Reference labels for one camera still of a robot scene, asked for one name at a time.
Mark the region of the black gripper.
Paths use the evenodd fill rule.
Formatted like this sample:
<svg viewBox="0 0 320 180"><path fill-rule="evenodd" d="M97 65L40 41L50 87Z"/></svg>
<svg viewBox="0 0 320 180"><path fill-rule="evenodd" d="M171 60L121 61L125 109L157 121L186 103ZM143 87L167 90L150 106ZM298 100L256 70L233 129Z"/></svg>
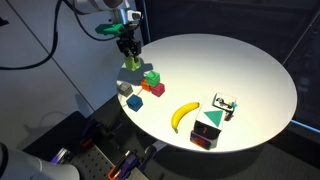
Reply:
<svg viewBox="0 0 320 180"><path fill-rule="evenodd" d="M133 30L124 32L116 43L125 57L133 55L135 60L139 58L139 55L141 54L141 42L135 40Z"/></svg>

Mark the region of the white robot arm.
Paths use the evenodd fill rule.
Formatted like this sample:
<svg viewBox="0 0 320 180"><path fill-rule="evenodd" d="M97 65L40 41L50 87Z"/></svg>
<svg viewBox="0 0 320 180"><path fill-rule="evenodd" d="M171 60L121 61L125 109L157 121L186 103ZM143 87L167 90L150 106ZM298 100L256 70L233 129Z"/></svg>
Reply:
<svg viewBox="0 0 320 180"><path fill-rule="evenodd" d="M99 25L95 31L111 35L111 39L119 37L117 44L120 51L134 63L140 63L141 44L133 38L134 30L139 27L143 18L140 11L132 10L127 0L73 0L72 10L76 19L77 3L84 13L110 12L112 23ZM58 156L48 162L22 151L9 149L3 143L0 144L0 155L0 180L80 180L78 169L70 164L58 164Z"/></svg>

